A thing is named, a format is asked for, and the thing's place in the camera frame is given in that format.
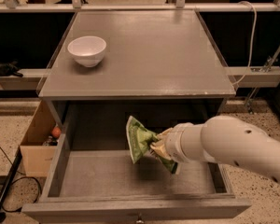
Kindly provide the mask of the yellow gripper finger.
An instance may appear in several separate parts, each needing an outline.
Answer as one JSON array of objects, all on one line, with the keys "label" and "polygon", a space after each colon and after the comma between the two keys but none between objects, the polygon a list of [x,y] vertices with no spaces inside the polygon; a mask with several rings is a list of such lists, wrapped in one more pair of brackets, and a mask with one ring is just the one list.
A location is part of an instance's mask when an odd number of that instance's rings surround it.
[{"label": "yellow gripper finger", "polygon": [[166,137],[166,135],[172,130],[173,128],[168,128],[165,131],[163,131],[162,133],[157,134],[157,138],[158,140],[162,140]]},{"label": "yellow gripper finger", "polygon": [[155,156],[159,156],[162,157],[166,160],[170,160],[171,157],[168,154],[166,148],[165,148],[165,144],[163,143],[162,140],[158,141],[158,142],[152,142],[150,145],[150,153],[155,155]]}]

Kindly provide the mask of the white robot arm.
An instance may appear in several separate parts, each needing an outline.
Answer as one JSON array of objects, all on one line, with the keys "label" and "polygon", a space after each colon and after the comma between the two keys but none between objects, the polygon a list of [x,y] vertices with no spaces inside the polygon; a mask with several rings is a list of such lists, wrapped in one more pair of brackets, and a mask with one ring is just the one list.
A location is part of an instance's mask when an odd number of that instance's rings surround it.
[{"label": "white robot arm", "polygon": [[172,161],[228,164],[280,185],[280,142],[255,125],[229,116],[181,123],[158,135],[152,150]]}]

